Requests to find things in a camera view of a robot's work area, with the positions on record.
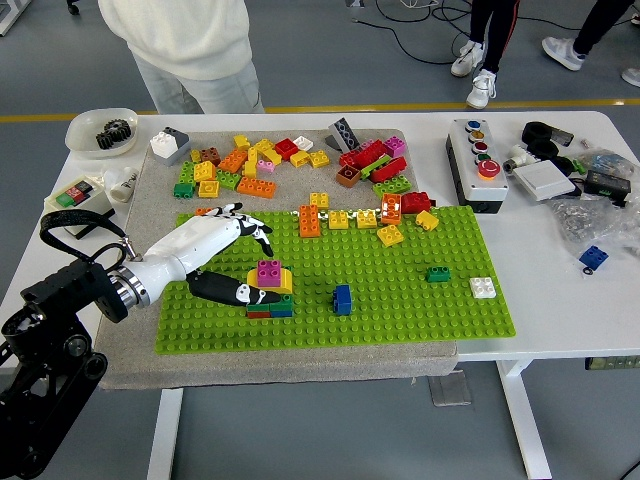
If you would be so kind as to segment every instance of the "green baseplate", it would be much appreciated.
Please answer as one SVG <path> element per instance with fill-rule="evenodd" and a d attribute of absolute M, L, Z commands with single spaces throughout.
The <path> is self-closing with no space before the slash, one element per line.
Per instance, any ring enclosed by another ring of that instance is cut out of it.
<path fill-rule="evenodd" d="M 293 273 L 293 317 L 249 319 L 246 309 L 194 297 L 186 282 L 165 289 L 156 337 L 159 354 L 212 353 L 512 337 L 515 328 L 482 233 L 470 207 L 431 209 L 428 232 L 403 215 L 404 241 L 385 247 L 376 232 L 330 230 L 301 238 L 290 212 L 254 212 L 273 228 L 274 259 Z M 190 214 L 180 215 L 177 224 Z M 265 256 L 251 237 L 238 239 L 203 270 L 246 282 Z M 429 267 L 447 266 L 448 282 L 428 283 Z M 491 277 L 497 295 L 475 299 L 469 279 Z M 333 290 L 349 284 L 351 315 L 333 312 Z"/>

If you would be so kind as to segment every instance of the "white sneaker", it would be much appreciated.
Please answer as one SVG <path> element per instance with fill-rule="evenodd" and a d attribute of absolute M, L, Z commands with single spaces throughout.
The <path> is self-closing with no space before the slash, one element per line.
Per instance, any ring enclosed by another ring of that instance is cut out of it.
<path fill-rule="evenodd" d="M 582 68 L 582 64 L 587 56 L 577 54 L 573 49 L 573 42 L 573 38 L 547 37 L 542 40 L 542 48 L 545 53 L 556 62 L 572 72 L 577 72 Z"/>
<path fill-rule="evenodd" d="M 627 68 L 622 72 L 622 79 L 631 85 L 640 87 L 640 68 Z"/>
<path fill-rule="evenodd" d="M 467 97 L 467 105 L 482 110 L 490 98 L 496 98 L 496 74 L 483 68 L 473 79 L 473 90 Z"/>
<path fill-rule="evenodd" d="M 466 77 L 478 66 L 483 54 L 482 44 L 469 40 L 467 44 L 460 49 L 460 57 L 451 65 L 451 75 L 455 77 Z"/>

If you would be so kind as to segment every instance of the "gray floor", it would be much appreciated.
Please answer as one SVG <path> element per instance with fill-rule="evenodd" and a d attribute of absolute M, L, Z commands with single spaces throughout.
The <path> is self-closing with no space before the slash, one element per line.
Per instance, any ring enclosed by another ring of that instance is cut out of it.
<path fill-rule="evenodd" d="M 247 0 L 265 106 L 463 110 L 469 78 L 411 60 L 391 32 L 351 18 L 393 26 L 405 48 L 434 61 L 451 61 L 462 38 L 433 18 L 392 24 L 369 3 L 351 11 L 343 0 Z M 423 12 L 406 11 L 396 0 L 380 3 L 403 18 Z M 520 14 L 576 28 L 592 3 L 525 1 Z M 465 8 L 460 0 L 447 5 Z M 105 27 L 96 2 L 78 6 L 81 15 L 72 17 L 62 0 L 33 0 L 0 38 L 0 218 L 6 225 L 0 231 L 0 297 L 67 156 L 68 121 L 24 116 L 154 109 L 126 46 Z M 468 19 L 457 23 L 466 29 Z M 507 102 L 520 102 L 518 108 L 533 110 L 542 102 L 598 110 L 639 156 L 640 90 L 619 77 L 624 68 L 640 66 L 639 34 L 629 23 L 614 28 L 582 71 L 572 73 L 545 58 L 539 46 L 545 36 L 572 33 L 521 20 L 491 108 L 513 109 Z M 627 105 L 600 106 L 599 99 L 626 99 Z M 563 100 L 584 103 L 553 103 Z M 405 379 L 188 390 L 173 478 L 526 478 L 495 365 L 461 367 L 474 402 L 448 409 L 433 407 L 424 378 L 415 384 Z M 587 372 L 581 359 L 538 361 L 524 372 L 554 478 L 617 479 L 640 458 L 639 374 Z M 41 478 L 145 478 L 158 401 L 155 391 L 96 392 Z M 634 475 L 628 478 L 640 479 L 640 472 Z"/>

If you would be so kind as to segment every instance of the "table leg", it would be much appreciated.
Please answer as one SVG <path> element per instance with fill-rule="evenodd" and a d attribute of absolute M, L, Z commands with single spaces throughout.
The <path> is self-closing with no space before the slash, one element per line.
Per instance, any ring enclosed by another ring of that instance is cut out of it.
<path fill-rule="evenodd" d="M 496 362 L 527 477 L 544 480 L 551 478 L 551 471 L 536 421 L 533 418 L 527 391 L 520 376 L 530 363 L 531 360 Z"/>
<path fill-rule="evenodd" d="M 24 12 L 27 5 L 31 3 L 31 0 L 6 0 L 3 2 L 9 6 L 9 12 L 0 21 L 0 37 L 4 37 L 5 34 L 11 28 L 11 25 L 15 23 L 20 14 Z"/>
<path fill-rule="evenodd" d="M 147 480 L 171 479 L 173 453 L 176 448 L 180 408 L 182 407 L 182 393 L 182 388 L 162 390 Z"/>

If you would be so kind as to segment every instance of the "robotic finger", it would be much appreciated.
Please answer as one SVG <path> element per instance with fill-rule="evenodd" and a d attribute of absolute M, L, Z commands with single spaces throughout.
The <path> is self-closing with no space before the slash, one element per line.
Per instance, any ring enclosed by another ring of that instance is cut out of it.
<path fill-rule="evenodd" d="M 187 283 L 192 295 L 224 305 L 244 307 L 280 301 L 278 293 L 254 288 L 215 272 L 196 270 L 187 275 Z"/>

